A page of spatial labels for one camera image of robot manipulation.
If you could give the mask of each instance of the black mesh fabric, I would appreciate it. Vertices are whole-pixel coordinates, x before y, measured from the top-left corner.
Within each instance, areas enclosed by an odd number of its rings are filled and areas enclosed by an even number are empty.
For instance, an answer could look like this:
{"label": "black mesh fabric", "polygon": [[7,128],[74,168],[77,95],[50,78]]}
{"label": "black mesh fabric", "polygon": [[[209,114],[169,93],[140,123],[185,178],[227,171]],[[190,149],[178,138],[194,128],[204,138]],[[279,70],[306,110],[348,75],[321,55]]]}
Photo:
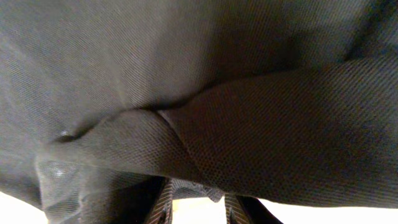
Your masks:
{"label": "black mesh fabric", "polygon": [[167,184],[397,208],[397,6],[0,0],[0,190],[50,223],[167,223]]}

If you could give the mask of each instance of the textured fabric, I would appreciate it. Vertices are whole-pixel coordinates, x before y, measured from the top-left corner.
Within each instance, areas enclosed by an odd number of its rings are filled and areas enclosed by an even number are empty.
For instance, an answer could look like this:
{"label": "textured fabric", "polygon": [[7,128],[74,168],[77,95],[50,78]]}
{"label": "textured fabric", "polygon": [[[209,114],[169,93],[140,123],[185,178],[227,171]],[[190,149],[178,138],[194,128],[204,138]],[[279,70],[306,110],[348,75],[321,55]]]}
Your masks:
{"label": "textured fabric", "polygon": [[50,223],[143,223],[167,181],[397,208],[397,6],[0,0],[0,190]]}
{"label": "textured fabric", "polygon": [[225,195],[225,215],[227,224],[249,224],[249,218],[234,195]]}
{"label": "textured fabric", "polygon": [[145,221],[145,224],[171,224],[173,219],[173,183],[170,180],[165,181],[164,188],[161,190],[155,206]]}

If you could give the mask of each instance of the woven fabric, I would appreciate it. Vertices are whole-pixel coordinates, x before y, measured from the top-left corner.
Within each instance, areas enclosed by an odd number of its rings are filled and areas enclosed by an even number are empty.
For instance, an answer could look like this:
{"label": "woven fabric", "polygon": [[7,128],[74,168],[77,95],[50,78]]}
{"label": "woven fabric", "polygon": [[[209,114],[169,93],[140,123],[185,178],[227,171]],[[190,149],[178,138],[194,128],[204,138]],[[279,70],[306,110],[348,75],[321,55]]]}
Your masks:
{"label": "woven fabric", "polygon": [[165,181],[163,189],[160,191],[153,209],[150,211],[145,224],[171,224],[173,220],[173,183]]}
{"label": "woven fabric", "polygon": [[0,0],[0,190],[50,223],[143,223],[166,181],[397,208],[397,6]]}
{"label": "woven fabric", "polygon": [[227,224],[249,224],[242,206],[234,195],[225,195],[225,215]]}

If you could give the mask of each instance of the dark gray fabric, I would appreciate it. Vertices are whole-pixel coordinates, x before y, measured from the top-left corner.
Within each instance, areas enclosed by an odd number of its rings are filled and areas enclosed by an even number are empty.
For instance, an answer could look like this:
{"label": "dark gray fabric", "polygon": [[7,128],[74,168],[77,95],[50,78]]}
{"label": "dark gray fabric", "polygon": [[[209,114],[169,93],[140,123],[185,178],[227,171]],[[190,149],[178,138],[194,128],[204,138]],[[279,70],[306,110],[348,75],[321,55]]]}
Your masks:
{"label": "dark gray fabric", "polygon": [[0,0],[0,190],[51,223],[148,219],[163,177],[396,208],[397,6]]}
{"label": "dark gray fabric", "polygon": [[225,194],[225,216],[227,224],[249,224],[250,219],[234,195]]}
{"label": "dark gray fabric", "polygon": [[172,180],[166,180],[164,187],[156,198],[156,203],[150,211],[145,224],[171,224],[173,219],[173,183]]}

